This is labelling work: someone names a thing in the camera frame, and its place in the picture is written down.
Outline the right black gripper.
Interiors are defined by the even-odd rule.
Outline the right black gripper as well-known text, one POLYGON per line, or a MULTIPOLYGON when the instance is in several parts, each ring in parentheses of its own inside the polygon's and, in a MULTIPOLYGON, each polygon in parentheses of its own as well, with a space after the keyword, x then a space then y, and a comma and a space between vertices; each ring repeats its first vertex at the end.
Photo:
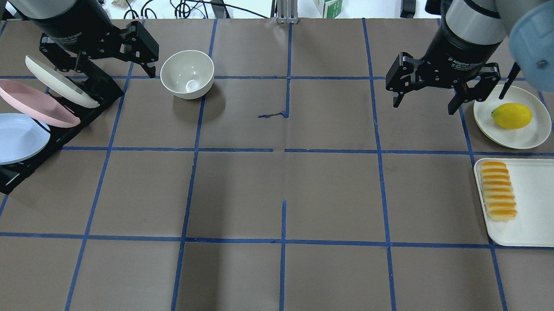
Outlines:
POLYGON ((499 44, 460 44, 443 38, 433 39, 425 55, 415 59, 406 52, 398 54, 386 73, 385 89, 392 93, 392 104, 398 108, 404 94, 414 88, 453 88, 448 114, 454 115, 464 103, 483 102, 500 81, 500 68, 487 63, 499 44), (468 81, 479 78, 469 87, 468 81))

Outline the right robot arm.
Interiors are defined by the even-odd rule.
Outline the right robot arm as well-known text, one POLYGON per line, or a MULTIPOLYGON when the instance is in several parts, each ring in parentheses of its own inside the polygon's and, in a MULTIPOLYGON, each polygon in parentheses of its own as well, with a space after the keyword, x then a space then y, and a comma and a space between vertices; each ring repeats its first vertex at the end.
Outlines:
POLYGON ((433 87, 453 89, 448 113, 488 99, 501 79, 490 62, 508 40, 514 64, 500 96, 518 74, 532 87, 554 94, 554 0, 437 0, 442 22, 425 55, 402 52, 386 74, 385 87, 397 108, 404 95, 433 87))

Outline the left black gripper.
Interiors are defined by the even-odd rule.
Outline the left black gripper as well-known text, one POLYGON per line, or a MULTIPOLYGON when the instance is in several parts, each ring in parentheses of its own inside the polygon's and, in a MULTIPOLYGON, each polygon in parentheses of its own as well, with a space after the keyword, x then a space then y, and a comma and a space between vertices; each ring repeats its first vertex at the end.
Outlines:
POLYGON ((118 28, 96 0, 76 0, 57 16, 41 18, 39 28, 61 48, 45 53, 57 68, 83 70, 88 58, 116 58, 140 64, 149 78, 156 76, 160 47, 143 23, 133 20, 118 28))

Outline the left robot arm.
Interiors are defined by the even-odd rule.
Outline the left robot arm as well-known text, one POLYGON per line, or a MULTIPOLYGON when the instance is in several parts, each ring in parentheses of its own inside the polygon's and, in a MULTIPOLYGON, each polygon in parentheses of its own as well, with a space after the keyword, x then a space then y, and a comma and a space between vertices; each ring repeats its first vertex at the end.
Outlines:
POLYGON ((90 74, 92 60, 115 58, 156 75, 159 44, 138 21, 117 28, 97 0, 0 0, 0 21, 6 3, 54 41, 55 49, 42 52, 62 71, 90 74))

